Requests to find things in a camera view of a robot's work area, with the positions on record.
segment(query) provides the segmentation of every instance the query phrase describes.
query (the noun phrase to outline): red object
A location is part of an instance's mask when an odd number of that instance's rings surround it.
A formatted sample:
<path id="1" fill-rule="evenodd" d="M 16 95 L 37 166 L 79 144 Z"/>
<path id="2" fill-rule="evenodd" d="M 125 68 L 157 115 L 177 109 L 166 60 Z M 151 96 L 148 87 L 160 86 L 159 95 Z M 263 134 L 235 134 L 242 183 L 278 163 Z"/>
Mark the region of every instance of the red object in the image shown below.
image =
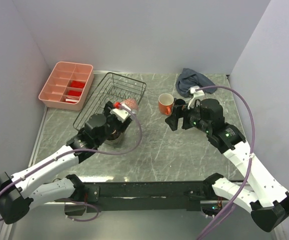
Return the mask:
<path id="1" fill-rule="evenodd" d="M 70 90 L 70 91 L 68 92 L 68 95 L 69 95 L 69 96 L 75 96 L 75 97 L 80 97 L 81 94 L 82 94 L 81 91 Z"/>
<path id="2" fill-rule="evenodd" d="M 85 87 L 85 83 L 80 82 L 80 81 L 72 81 L 70 84 L 71 88 L 77 88 L 77 89 L 83 89 Z"/>
<path id="3" fill-rule="evenodd" d="M 113 106 L 114 106 L 116 109 L 119 109 L 120 106 L 121 106 L 121 103 L 117 101 L 117 102 L 115 102 L 115 103 L 113 104 Z"/>

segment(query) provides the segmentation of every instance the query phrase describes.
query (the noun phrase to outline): metal frame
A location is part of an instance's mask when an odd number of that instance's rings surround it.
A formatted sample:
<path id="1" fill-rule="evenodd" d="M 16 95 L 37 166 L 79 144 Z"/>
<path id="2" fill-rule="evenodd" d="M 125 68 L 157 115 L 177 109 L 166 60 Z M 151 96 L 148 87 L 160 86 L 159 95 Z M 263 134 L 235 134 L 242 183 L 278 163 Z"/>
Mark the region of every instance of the metal frame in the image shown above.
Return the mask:
<path id="1" fill-rule="evenodd" d="M 203 194 L 203 181 L 85 182 L 88 203 L 101 211 L 174 210 L 201 211 L 201 201 L 216 201 Z M 84 196 L 75 199 L 84 201 Z"/>
<path id="2" fill-rule="evenodd" d="M 143 81 L 108 72 L 85 101 L 83 109 L 73 122 L 73 128 L 79 131 L 92 114 L 101 114 L 107 101 L 114 103 L 133 98 L 139 104 L 146 87 L 147 84 Z"/>

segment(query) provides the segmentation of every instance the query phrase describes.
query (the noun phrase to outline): wire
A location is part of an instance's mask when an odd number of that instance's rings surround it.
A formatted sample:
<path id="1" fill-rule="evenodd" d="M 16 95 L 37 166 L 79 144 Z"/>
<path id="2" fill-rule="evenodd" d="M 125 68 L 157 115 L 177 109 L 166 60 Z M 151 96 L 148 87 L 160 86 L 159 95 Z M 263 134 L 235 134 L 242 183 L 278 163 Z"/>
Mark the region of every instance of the wire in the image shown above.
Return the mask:
<path id="1" fill-rule="evenodd" d="M 60 178 L 55 178 L 52 182 L 54 183 L 55 181 L 60 181 L 61 179 Z"/>
<path id="2" fill-rule="evenodd" d="M 251 112 L 251 109 L 249 107 L 249 105 L 247 104 L 246 100 L 236 91 L 233 90 L 230 87 L 227 86 L 205 86 L 205 87 L 201 87 L 198 89 L 198 91 L 201 90 L 206 90 L 206 89 L 212 89 L 212 88 L 217 88 L 217 89 L 226 89 L 229 90 L 231 92 L 233 92 L 234 94 L 236 94 L 244 103 L 249 116 L 250 116 L 250 121 L 251 121 L 251 131 L 252 131 L 252 135 L 251 135 L 251 144 L 250 144 L 250 156 L 251 154 L 254 153 L 254 147 L 255 147 L 255 122 L 254 122 L 254 118 L 253 118 L 253 114 Z M 228 215 L 224 216 L 222 220 L 219 221 L 219 223 L 217 223 L 215 226 L 212 227 L 212 225 L 218 220 L 220 219 L 220 217 L 228 210 L 228 209 L 232 209 L 233 205 L 234 205 L 234 201 L 236 200 L 236 198 L 238 197 L 238 195 L 241 193 L 241 191 L 244 189 L 245 185 L 247 184 L 247 180 L 248 177 L 250 175 L 251 172 L 251 166 L 252 166 L 252 157 L 249 158 L 249 162 L 248 162 L 248 167 L 245 173 L 245 178 L 240 186 L 240 188 L 238 189 L 238 191 L 235 193 L 235 195 L 230 199 L 230 201 L 227 203 L 227 205 L 224 206 L 224 208 L 215 216 L 215 218 L 209 222 L 209 224 L 200 232 L 199 236 L 196 238 L 197 240 L 202 240 L 208 233 L 211 232 L 211 230 L 215 229 L 220 223 L 222 223 L 222 221 L 224 220 L 224 218 L 228 217 L 229 214 L 231 214 L 234 209 L 230 212 L 228 212 Z"/>
<path id="3" fill-rule="evenodd" d="M 92 218 L 89 218 L 89 219 L 76 219 L 72 216 L 68 216 L 68 215 L 66 216 L 68 219 L 71 219 L 74 222 L 90 222 L 92 220 L 95 220 L 100 213 L 99 208 L 97 208 L 95 205 L 92 205 L 92 204 L 89 204 L 89 203 L 86 203 L 83 201 L 72 201 L 69 198 L 65 198 L 65 200 L 67 200 L 68 202 L 73 203 L 73 204 L 84 205 L 86 208 L 90 207 L 90 208 L 93 208 L 94 210 L 96 210 L 95 216 L 93 216 Z"/>
<path id="4" fill-rule="evenodd" d="M 207 236 L 209 233 L 211 233 L 212 230 L 214 230 L 216 227 L 218 227 L 224 220 L 226 220 L 227 217 L 229 217 L 230 214 L 233 213 L 233 211 L 236 209 L 236 205 L 234 204 L 231 209 L 229 210 L 229 212 L 222 218 L 220 219 L 219 222 L 217 222 L 214 226 L 212 226 L 210 229 L 208 229 L 202 236 L 201 239 L 204 238 L 205 236 Z"/>
<path id="5" fill-rule="evenodd" d="M 66 155 L 69 155 L 69 154 L 79 153 L 79 152 L 92 152 L 92 153 L 99 153 L 99 154 L 106 154 L 106 155 L 123 155 L 123 154 L 127 154 L 127 153 L 130 153 L 131 151 L 135 150 L 135 149 L 139 146 L 139 144 L 140 144 L 140 142 L 141 142 L 141 140 L 142 140 L 142 137 L 143 137 L 143 132 L 142 132 L 142 129 L 141 129 L 141 124 L 140 124 L 138 118 L 136 117 L 136 115 L 133 114 L 129 109 L 125 108 L 125 107 L 122 106 L 121 104 L 119 105 L 119 108 L 127 111 L 127 112 L 130 114 L 132 120 L 135 121 L 135 123 L 137 124 L 137 126 L 138 126 L 138 128 L 139 128 L 139 138 L 138 138 L 138 140 L 137 140 L 137 142 L 136 142 L 136 144 L 135 144 L 134 147 L 132 147 L 131 149 L 129 149 L 129 150 L 127 150 L 127 151 L 122 151 L 122 152 L 106 152 L 106 151 L 99 151 L 99 150 L 96 150 L 96 149 L 88 149 L 88 148 L 86 148 L 86 149 L 73 149 L 73 150 L 66 151 L 66 152 L 62 153 L 62 154 L 56 156 L 56 157 L 53 158 L 53 159 L 50 159 L 49 161 L 45 162 L 45 163 L 42 164 L 41 166 L 39 166 L 39 167 L 35 168 L 34 170 L 28 172 L 27 174 L 24 175 L 24 178 L 25 178 L 25 179 L 28 178 L 28 177 L 31 176 L 32 174 L 36 173 L 37 171 L 39 171 L 39 170 L 45 168 L 46 166 L 48 166 L 49 164 L 53 163 L 55 160 L 57 160 L 57 159 L 59 159 L 59 158 L 62 158 L 62 157 L 66 156 Z M 21 182 L 21 181 L 22 181 L 22 178 L 19 178 L 19 179 L 13 181 L 12 183 L 10 183 L 9 185 L 7 185 L 5 188 L 3 188 L 3 189 L 0 191 L 0 197 L 1 197 L 1 195 L 4 194 L 8 189 L 10 189 L 12 186 L 15 186 L 16 184 L 18 184 L 18 183 Z"/>
<path id="6" fill-rule="evenodd" d="M 88 201 L 88 193 L 85 193 L 84 194 L 84 203 L 86 204 Z"/>
<path id="7" fill-rule="evenodd" d="M 218 207 L 221 208 L 223 205 L 223 198 L 222 197 L 218 197 Z"/>

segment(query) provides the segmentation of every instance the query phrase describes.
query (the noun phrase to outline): gray marble surface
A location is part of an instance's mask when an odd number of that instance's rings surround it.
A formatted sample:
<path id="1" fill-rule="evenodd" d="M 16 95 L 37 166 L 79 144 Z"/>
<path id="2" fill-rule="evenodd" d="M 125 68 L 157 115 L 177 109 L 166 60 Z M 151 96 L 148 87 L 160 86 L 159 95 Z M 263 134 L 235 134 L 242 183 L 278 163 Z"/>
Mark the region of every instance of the gray marble surface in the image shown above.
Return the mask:
<path id="1" fill-rule="evenodd" d="M 61 172 L 58 178 L 76 174 L 85 182 L 123 181 L 201 181 L 213 173 L 220 173 L 230 180 L 243 177 L 231 162 L 222 156 L 207 141 L 204 133 L 195 128 L 182 130 L 179 121 L 177 131 L 171 131 L 165 123 L 166 116 L 158 109 L 158 96 L 162 93 L 181 96 L 175 88 L 178 74 L 125 74 L 147 84 L 139 104 L 138 118 L 142 125 L 140 146 L 125 155 L 110 156 L 95 154 L 81 164 Z M 103 78 L 104 73 L 95 73 L 90 93 Z M 216 85 L 229 86 L 224 74 L 207 75 Z M 242 124 L 230 91 L 218 89 L 207 98 L 215 98 L 224 109 L 226 122 L 236 125 L 242 132 Z M 39 162 L 66 144 L 77 131 L 73 122 L 78 112 L 49 108 L 46 113 L 41 142 L 35 162 Z M 133 122 L 119 146 L 103 144 L 103 151 L 123 151 L 136 143 L 138 128 Z"/>

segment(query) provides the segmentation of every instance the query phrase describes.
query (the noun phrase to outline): white panel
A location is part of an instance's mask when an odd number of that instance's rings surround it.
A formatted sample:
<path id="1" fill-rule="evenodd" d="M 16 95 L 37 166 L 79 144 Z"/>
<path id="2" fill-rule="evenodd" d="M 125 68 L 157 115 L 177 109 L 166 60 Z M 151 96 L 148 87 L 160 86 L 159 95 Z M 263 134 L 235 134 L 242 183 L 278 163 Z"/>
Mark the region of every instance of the white panel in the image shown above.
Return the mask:
<path id="1" fill-rule="evenodd" d="M 230 76 L 231 86 L 249 103 L 255 120 L 255 153 L 289 190 L 289 1 L 273 0 Z M 250 120 L 237 100 L 251 140 Z M 289 239 L 289 218 L 283 222 Z"/>
<path id="2" fill-rule="evenodd" d="M 63 154 L 69 151 L 72 151 L 72 148 L 70 146 L 66 146 L 66 145 L 62 146 L 57 152 L 46 157 L 44 160 L 29 167 L 28 169 L 22 170 L 17 173 L 13 173 L 12 181 L 14 182 L 20 178 L 23 178 L 27 173 L 30 173 L 33 170 L 39 168 L 40 166 L 52 160 L 53 158 L 59 156 L 60 154 Z M 21 195 L 24 198 L 27 198 L 40 185 L 50 181 L 52 178 L 54 178 L 57 174 L 61 173 L 63 170 L 66 170 L 78 164 L 79 164 L 78 156 L 75 156 L 75 154 L 73 153 L 65 155 L 59 158 L 57 161 L 53 161 L 49 165 L 38 170 L 36 173 L 32 174 L 31 176 L 25 178 L 23 181 L 20 181 L 15 186 L 16 188 L 22 188 Z"/>
<path id="3" fill-rule="evenodd" d="M 30 210 L 57 199 L 69 198 L 75 190 L 74 184 L 68 178 L 42 184 L 29 196 L 29 198 L 33 199 L 30 204 Z"/>
<path id="4" fill-rule="evenodd" d="M 229 74 L 270 0 L 13 0 L 52 68 Z"/>
<path id="5" fill-rule="evenodd" d="M 38 94 L 49 72 L 12 1 L 0 0 L 0 174 L 28 166 L 44 111 Z"/>

